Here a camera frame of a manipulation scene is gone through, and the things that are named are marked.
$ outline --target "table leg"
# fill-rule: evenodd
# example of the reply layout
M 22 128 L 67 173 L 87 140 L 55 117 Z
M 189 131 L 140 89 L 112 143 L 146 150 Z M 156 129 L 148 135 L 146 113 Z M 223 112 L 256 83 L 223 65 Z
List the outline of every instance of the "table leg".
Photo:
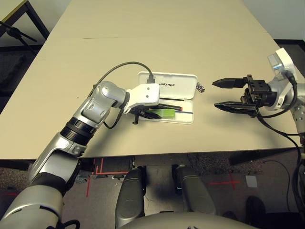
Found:
M 41 21 L 40 17 L 37 15 L 36 11 L 32 7 L 29 1 L 25 3 L 25 6 L 28 8 L 27 10 L 27 15 L 29 18 L 32 20 L 32 22 L 35 24 L 39 32 L 43 35 L 44 39 L 47 39 L 50 32 L 48 29 L 45 27 L 43 22 Z

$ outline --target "green eraser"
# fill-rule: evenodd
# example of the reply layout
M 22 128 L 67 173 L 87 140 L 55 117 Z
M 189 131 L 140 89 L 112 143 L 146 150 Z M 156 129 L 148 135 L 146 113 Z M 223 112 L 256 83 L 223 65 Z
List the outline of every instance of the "green eraser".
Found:
M 159 115 L 161 118 L 175 118 L 175 110 L 174 109 L 152 109 L 148 112 L 155 113 Z

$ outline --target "unitree logo text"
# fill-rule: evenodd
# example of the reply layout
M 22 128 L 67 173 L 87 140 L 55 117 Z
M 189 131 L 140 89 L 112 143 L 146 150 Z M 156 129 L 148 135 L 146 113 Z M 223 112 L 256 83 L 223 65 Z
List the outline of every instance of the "unitree logo text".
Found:
M 160 83 L 159 85 L 160 85 L 160 86 L 175 87 L 175 85 L 174 85 L 174 84 L 171 84 L 171 83 Z

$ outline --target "silver robot arm segment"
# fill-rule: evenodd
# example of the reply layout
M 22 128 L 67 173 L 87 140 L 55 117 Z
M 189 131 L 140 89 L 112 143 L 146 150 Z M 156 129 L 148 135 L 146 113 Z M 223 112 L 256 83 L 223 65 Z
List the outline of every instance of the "silver robot arm segment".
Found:
M 81 156 L 111 107 L 124 108 L 129 93 L 101 82 L 50 141 L 30 171 L 30 186 L 13 201 L 0 228 L 56 228 L 61 221 L 62 197 L 73 185 Z

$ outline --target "white wall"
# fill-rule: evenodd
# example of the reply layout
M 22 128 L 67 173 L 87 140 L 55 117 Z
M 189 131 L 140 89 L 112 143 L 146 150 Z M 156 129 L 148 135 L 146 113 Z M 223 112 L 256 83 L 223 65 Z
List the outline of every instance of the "white wall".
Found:
M 29 0 L 36 13 L 51 32 L 56 25 L 61 15 L 66 10 L 71 0 Z M 21 32 L 38 40 L 37 43 L 28 39 L 24 39 L 28 44 L 43 44 L 44 38 L 39 33 L 38 29 L 34 26 L 33 22 L 29 19 L 27 14 L 24 14 L 13 25 L 20 29 Z M 22 45 L 18 40 L 4 34 L 0 37 L 0 47 Z
M 305 40 L 305 0 L 244 0 L 274 39 Z

